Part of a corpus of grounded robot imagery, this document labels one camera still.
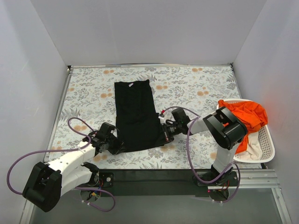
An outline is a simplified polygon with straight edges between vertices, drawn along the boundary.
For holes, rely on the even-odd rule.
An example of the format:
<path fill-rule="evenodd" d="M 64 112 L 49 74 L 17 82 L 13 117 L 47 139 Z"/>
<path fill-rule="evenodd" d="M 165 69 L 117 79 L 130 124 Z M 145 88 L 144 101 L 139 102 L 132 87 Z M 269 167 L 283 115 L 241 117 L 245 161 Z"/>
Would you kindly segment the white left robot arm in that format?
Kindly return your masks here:
<path fill-rule="evenodd" d="M 48 162 L 39 162 L 30 173 L 22 196 L 35 206 L 49 212 L 65 193 L 79 189 L 89 194 L 83 202 L 90 204 L 114 185 L 114 174 L 101 171 L 89 160 L 99 153 L 120 146 L 114 135 L 117 128 L 107 122 L 99 130 L 92 131 L 80 141 L 77 148 Z"/>

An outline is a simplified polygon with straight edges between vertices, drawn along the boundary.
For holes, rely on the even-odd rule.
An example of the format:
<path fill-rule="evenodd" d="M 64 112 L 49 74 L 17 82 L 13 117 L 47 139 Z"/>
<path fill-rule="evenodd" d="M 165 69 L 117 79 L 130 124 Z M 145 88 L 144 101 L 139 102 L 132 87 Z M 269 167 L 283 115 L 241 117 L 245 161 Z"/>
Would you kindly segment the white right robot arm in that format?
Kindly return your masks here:
<path fill-rule="evenodd" d="M 197 116 L 193 120 L 186 115 L 186 108 L 173 107 L 173 109 L 171 113 L 174 120 L 167 119 L 161 123 L 166 143 L 174 141 L 176 135 L 185 134 L 187 136 L 187 158 L 194 173 L 194 179 L 205 185 L 220 186 L 228 182 L 233 170 L 237 147 L 248 133 L 246 126 L 226 107 L 221 107 L 203 118 Z M 199 175 L 192 164 L 189 141 L 191 135 L 205 131 L 211 133 L 218 144 L 218 149 L 210 171 Z"/>

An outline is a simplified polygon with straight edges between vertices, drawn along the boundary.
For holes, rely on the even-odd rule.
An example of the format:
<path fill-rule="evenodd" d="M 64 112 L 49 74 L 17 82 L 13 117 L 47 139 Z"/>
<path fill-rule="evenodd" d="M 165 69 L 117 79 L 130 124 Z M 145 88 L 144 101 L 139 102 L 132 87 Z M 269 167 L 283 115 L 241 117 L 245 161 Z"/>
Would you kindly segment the black t shirt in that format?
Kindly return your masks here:
<path fill-rule="evenodd" d="M 150 81 L 115 82 L 116 127 L 126 152 L 164 146 L 166 137 L 156 112 Z"/>

